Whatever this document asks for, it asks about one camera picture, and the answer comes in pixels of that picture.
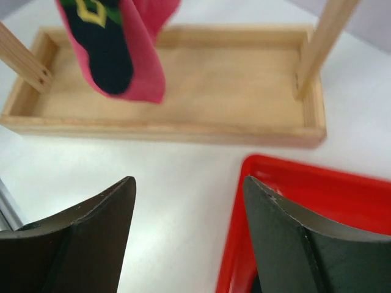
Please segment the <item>green trim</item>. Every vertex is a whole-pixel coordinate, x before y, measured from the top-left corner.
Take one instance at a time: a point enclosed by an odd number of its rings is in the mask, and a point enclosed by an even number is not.
[[[83,0],[84,3],[86,3],[86,6],[88,9],[96,9],[97,5],[91,0]],[[76,6],[75,0],[60,0],[60,3],[63,7],[66,6]],[[122,16],[121,11],[118,8],[108,8],[105,6],[106,13],[108,14],[108,18],[110,18],[113,22],[118,24],[119,26],[122,25]]]

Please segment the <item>pink fabric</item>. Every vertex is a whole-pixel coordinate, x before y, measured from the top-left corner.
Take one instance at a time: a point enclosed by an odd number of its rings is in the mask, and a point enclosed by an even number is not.
[[[120,0],[123,30],[134,66],[128,90],[121,95],[108,95],[93,81],[87,51],[71,34],[67,17],[59,2],[57,8],[70,37],[82,74],[97,92],[110,98],[161,103],[166,79],[154,43],[162,26],[179,6],[180,0]]]

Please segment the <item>red tray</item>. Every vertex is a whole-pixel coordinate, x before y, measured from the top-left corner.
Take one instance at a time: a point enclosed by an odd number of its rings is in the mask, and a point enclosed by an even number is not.
[[[257,275],[243,199],[247,175],[327,218],[391,235],[391,183],[252,155],[243,162],[216,293],[249,293]]]

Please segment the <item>wooden dowel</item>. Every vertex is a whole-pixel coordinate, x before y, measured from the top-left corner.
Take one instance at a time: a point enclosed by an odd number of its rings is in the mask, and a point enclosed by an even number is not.
[[[360,0],[329,0],[296,68],[295,97],[303,99]]]
[[[0,59],[41,93],[50,90],[52,75],[0,22]]]

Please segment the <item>white table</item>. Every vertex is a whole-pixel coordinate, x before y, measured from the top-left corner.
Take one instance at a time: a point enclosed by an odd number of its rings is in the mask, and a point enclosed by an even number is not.
[[[172,20],[316,21],[283,0],[183,0]],[[29,46],[40,25],[61,22],[53,0],[36,0],[4,24]],[[119,293],[214,292],[241,161],[249,153],[391,179],[391,56],[343,34],[322,77],[329,135],[316,150],[21,138],[0,128],[0,177],[31,222],[134,176],[136,208]],[[1,107],[15,73],[0,64],[0,78]]]

